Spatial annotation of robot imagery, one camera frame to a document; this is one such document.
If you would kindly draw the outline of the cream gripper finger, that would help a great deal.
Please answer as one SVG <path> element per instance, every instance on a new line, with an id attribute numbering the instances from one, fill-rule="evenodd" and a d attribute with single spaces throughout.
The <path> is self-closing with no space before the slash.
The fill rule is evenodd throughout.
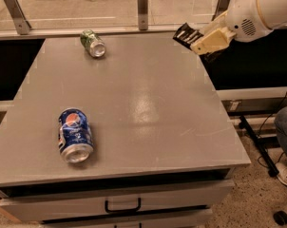
<path id="1" fill-rule="evenodd" d="M 203 36 L 217 32 L 220 35 L 223 35 L 222 29 L 224 28 L 224 18 L 218 16 L 215 20 L 211 21 L 208 25 L 200 29 L 200 33 Z"/>
<path id="2" fill-rule="evenodd" d="M 228 27 L 217 28 L 196 40 L 190 48 L 198 55 L 213 53 L 228 48 L 235 36 Z"/>

